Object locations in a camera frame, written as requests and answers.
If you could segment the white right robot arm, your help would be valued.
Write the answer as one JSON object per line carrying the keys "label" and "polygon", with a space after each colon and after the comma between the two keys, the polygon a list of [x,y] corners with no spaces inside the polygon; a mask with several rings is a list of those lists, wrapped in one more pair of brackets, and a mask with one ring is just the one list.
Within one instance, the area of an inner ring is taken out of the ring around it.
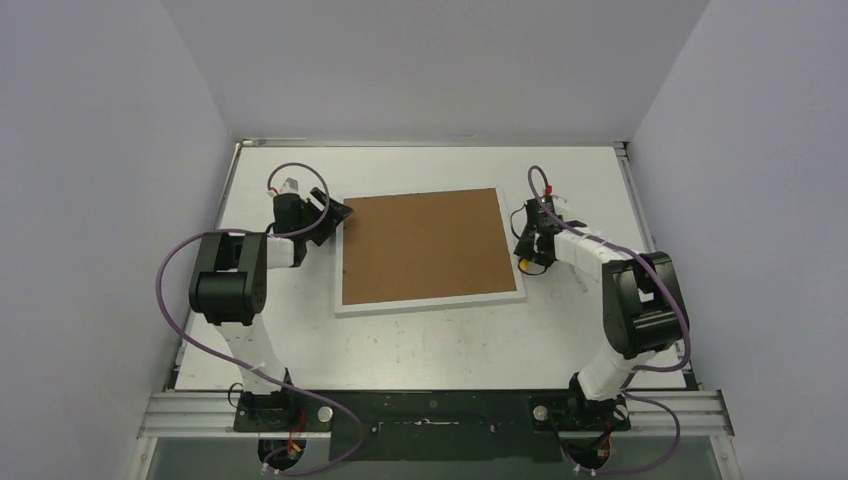
{"label": "white right robot arm", "polygon": [[573,378],[577,394],[565,402],[568,421],[593,427],[605,415],[605,400],[626,389],[638,371],[677,342],[686,342],[689,320],[671,257],[615,245],[577,220],[557,214],[553,197],[529,199],[521,207],[525,225],[513,251],[521,271],[547,271],[563,263],[599,285],[604,339],[592,360]]}

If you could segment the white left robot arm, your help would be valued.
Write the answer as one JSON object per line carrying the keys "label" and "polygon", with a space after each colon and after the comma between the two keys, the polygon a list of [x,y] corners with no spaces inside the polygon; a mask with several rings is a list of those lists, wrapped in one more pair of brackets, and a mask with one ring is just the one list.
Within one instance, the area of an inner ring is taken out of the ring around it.
{"label": "white left robot arm", "polygon": [[282,431],[297,420],[297,401],[280,392],[288,370],[273,350],[262,311],[268,300],[268,272],[298,268],[309,242],[321,246],[354,214],[314,188],[309,199],[298,193],[274,193],[273,221],[263,233],[206,233],[201,237],[188,290],[191,309],[224,338],[239,361],[242,388],[267,395],[259,416]]}

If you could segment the white picture frame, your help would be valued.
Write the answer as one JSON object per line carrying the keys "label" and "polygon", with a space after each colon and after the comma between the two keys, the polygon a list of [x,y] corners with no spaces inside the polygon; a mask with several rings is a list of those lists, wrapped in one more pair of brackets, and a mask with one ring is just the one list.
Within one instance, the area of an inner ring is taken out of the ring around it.
{"label": "white picture frame", "polygon": [[349,193],[335,240],[337,317],[521,303],[507,202],[496,185]]}

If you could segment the clear handle screwdriver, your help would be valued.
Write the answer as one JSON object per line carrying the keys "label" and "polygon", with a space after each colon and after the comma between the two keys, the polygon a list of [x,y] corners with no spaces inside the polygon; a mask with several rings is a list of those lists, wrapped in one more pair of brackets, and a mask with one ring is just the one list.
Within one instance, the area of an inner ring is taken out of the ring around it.
{"label": "clear handle screwdriver", "polygon": [[587,293],[588,292],[588,286],[585,283],[583,276],[577,270],[574,271],[574,276],[575,276],[575,279],[576,279],[577,284],[580,287],[581,291],[583,293]]}

